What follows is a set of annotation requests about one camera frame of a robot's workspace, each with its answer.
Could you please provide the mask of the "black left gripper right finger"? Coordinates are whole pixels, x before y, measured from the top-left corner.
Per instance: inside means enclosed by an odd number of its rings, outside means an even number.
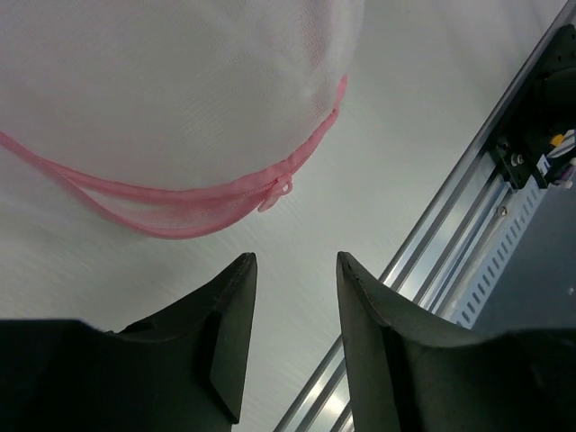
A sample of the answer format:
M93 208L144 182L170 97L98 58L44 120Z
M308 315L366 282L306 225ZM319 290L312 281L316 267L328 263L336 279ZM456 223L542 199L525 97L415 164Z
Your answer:
M572 431L575 333L483 337L337 255L337 299L358 431Z

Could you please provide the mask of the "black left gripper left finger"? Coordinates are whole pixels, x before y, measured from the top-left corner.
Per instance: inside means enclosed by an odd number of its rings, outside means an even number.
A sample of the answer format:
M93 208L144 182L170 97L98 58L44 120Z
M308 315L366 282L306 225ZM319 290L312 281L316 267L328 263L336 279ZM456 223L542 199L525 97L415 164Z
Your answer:
M231 430L256 293L257 257L244 253L121 332L77 319L3 320L2 430Z

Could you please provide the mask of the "pink-trimmed mesh laundry bag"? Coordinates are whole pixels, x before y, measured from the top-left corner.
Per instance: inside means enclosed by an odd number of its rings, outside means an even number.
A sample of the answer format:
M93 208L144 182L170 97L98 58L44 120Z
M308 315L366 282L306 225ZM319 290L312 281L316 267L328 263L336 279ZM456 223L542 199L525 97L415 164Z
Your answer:
M338 117L364 9L2 2L2 208L162 239L270 209Z

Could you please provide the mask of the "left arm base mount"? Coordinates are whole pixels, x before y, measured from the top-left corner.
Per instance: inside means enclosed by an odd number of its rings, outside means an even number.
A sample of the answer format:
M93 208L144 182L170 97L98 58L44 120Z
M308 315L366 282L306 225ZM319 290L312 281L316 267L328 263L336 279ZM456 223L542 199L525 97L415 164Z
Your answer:
M488 139L499 173L515 190L534 179L539 188L575 168L575 27L559 28L505 109Z

